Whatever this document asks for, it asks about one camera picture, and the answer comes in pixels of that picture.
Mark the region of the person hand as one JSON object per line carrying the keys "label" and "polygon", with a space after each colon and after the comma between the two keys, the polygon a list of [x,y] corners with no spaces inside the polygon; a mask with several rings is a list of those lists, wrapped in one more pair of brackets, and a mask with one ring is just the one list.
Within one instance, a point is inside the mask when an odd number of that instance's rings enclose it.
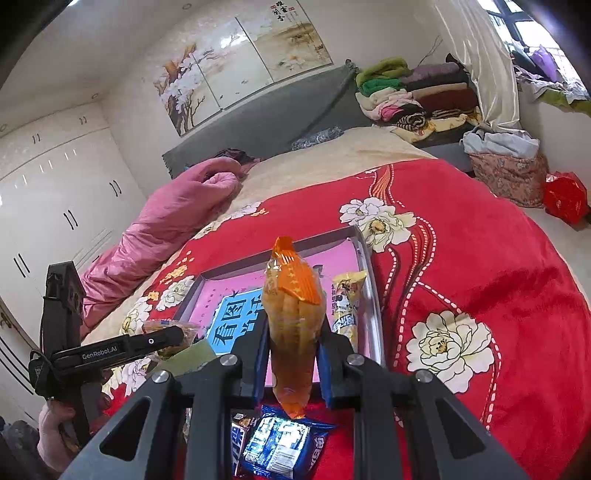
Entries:
{"label": "person hand", "polygon": [[62,434],[60,426],[76,416],[76,409],[69,401],[68,389],[57,384],[53,395],[46,401],[39,414],[39,441],[37,451],[41,460],[56,475],[63,473],[77,453],[75,443]]}

